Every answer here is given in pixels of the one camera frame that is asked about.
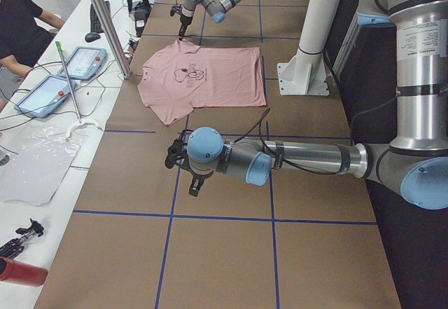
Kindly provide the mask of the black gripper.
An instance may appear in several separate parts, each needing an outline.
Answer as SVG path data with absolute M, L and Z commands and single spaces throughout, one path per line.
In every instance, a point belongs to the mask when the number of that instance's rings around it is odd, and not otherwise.
M 191 172 L 191 174 L 192 174 L 192 182 L 189 187 L 189 195 L 198 196 L 204 181 L 209 178 L 209 175 L 198 174 L 196 172 Z
M 179 41 L 182 41 L 186 37 L 186 30 L 189 25 L 191 25 L 191 17 L 182 15 L 181 18 L 181 28 L 179 29 Z

